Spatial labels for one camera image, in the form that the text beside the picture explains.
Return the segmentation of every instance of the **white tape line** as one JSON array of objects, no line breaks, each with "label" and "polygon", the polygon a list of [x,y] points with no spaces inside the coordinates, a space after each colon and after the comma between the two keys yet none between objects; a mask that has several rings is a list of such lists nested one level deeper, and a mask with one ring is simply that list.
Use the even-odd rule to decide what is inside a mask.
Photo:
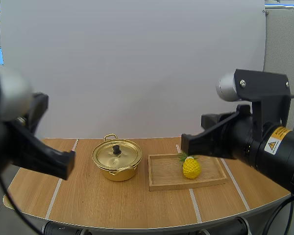
[{"label": "white tape line", "polygon": [[[76,148],[77,142],[78,142],[78,139],[76,139],[72,151],[75,151],[75,148]],[[55,190],[54,190],[54,193],[53,193],[53,196],[52,196],[51,202],[50,202],[50,204],[49,204],[49,208],[48,208],[48,211],[47,211],[47,214],[46,214],[45,219],[49,219],[49,216],[50,216],[50,213],[51,213],[51,210],[52,210],[52,207],[53,207],[53,203],[54,203],[54,201],[55,201],[55,198],[57,197],[57,194],[58,194],[58,191],[59,191],[59,188],[60,188],[61,182],[62,182],[62,179],[59,179],[58,184],[57,184],[57,187],[55,187]]]},{"label": "white tape line", "polygon": [[244,205],[246,207],[246,210],[249,211],[250,210],[249,205],[248,205],[247,201],[245,200],[244,195],[243,195],[243,193],[242,193],[239,185],[236,183],[236,180],[234,179],[234,176],[232,175],[232,172],[230,171],[230,168],[227,166],[227,164],[226,164],[226,162],[225,162],[225,160],[223,158],[221,158],[221,161],[222,161],[222,163],[223,163],[223,165],[224,165],[227,173],[229,173],[230,178],[231,178],[231,180],[232,180],[232,182],[233,182],[233,184],[234,184],[237,192],[239,193],[239,195],[241,197],[241,200],[243,201],[243,203],[244,203]]},{"label": "white tape line", "polygon": [[74,146],[73,146],[73,148],[72,148],[72,151],[75,151],[75,148],[76,148],[76,146],[77,146],[77,142],[78,142],[78,139],[76,139],[75,144],[74,144]]},{"label": "white tape line", "polygon": [[[181,153],[180,146],[178,144],[176,144],[175,147],[176,147],[177,152]],[[196,198],[195,198],[194,191],[193,191],[192,188],[189,188],[189,191],[190,191],[192,203],[193,203],[193,206],[194,206],[194,210],[195,210],[195,214],[196,214],[196,218],[197,218],[197,223],[201,223],[202,222],[201,221],[201,216],[200,216],[200,212],[199,212],[199,208],[198,208],[198,205],[197,205],[197,201],[196,201]]]},{"label": "white tape line", "polygon": [[181,153],[181,149],[180,149],[180,146],[178,144],[176,145],[176,150],[177,150],[178,153]]}]

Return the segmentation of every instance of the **table surface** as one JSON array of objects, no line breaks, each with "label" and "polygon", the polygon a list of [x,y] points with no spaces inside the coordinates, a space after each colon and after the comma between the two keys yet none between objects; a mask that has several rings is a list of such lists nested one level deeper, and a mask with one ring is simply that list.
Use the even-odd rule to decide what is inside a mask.
[{"label": "table surface", "polygon": [[[46,139],[60,151],[75,148],[67,181],[20,168],[9,190],[19,208],[48,220],[99,228],[163,228],[197,224],[253,211],[289,192],[236,160],[219,159],[228,181],[194,189],[149,191],[149,154],[177,152],[180,138],[132,139],[143,151],[137,174],[124,182],[105,179],[92,160],[103,140]],[[3,202],[10,207],[4,197]]]}]

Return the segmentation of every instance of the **orange label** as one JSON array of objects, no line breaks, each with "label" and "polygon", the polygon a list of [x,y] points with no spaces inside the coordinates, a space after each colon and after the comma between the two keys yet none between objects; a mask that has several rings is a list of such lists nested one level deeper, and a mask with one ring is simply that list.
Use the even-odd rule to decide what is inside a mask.
[{"label": "orange label", "polygon": [[283,138],[289,132],[290,132],[290,130],[286,129],[283,126],[280,126],[280,127],[276,128],[276,130],[271,134],[271,137],[276,138],[278,140],[283,140]]}]

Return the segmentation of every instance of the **yellow warning sticker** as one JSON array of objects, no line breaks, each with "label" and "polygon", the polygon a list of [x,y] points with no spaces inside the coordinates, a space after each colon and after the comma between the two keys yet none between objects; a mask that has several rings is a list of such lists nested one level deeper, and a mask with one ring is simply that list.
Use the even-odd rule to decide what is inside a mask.
[{"label": "yellow warning sticker", "polygon": [[276,151],[278,150],[280,143],[282,142],[283,138],[289,133],[290,130],[286,129],[283,126],[280,126],[275,129],[275,131],[271,134],[269,140],[266,143],[265,151],[275,155]]},{"label": "yellow warning sticker", "polygon": [[276,130],[272,133],[271,137],[274,137],[278,140],[283,140],[283,138],[289,132],[290,132],[290,130],[286,129],[284,126],[280,126],[280,127],[276,128]]}]

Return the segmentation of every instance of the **white wall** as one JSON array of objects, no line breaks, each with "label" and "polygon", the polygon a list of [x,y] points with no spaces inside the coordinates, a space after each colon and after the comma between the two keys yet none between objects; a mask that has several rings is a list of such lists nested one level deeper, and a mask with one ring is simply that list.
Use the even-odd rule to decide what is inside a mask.
[{"label": "white wall", "polygon": [[167,137],[235,110],[218,78],[263,69],[263,0],[5,0],[6,66],[50,96],[45,137]]}]

